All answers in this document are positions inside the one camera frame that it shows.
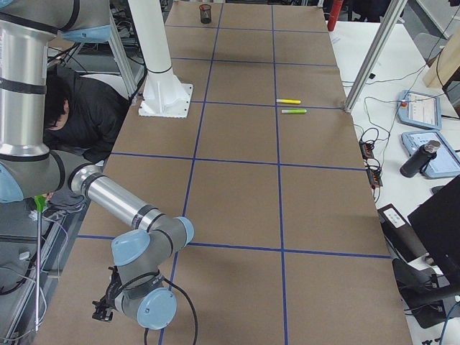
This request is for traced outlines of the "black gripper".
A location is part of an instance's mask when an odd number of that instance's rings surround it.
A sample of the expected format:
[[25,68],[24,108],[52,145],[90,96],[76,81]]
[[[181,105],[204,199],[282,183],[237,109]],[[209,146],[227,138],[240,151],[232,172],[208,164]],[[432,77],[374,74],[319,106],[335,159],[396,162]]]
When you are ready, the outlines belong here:
[[110,283],[105,294],[100,300],[94,300],[92,304],[95,311],[92,314],[92,319],[97,321],[111,321],[113,318],[113,310],[116,309],[115,299],[121,292],[122,281],[117,266],[109,267],[111,270]]

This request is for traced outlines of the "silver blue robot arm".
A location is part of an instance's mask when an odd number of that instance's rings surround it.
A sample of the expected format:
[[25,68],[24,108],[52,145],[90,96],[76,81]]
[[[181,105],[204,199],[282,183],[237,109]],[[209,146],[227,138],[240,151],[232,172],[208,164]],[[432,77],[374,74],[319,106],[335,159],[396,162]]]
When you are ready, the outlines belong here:
[[143,328],[159,330],[177,310],[159,266],[193,239],[192,223],[170,218],[98,166],[42,141],[49,42],[58,35],[73,42],[106,42],[110,14],[107,1],[1,3],[1,201],[68,188],[129,225],[111,243],[111,284],[96,302],[94,318],[110,321],[112,311],[119,311]]

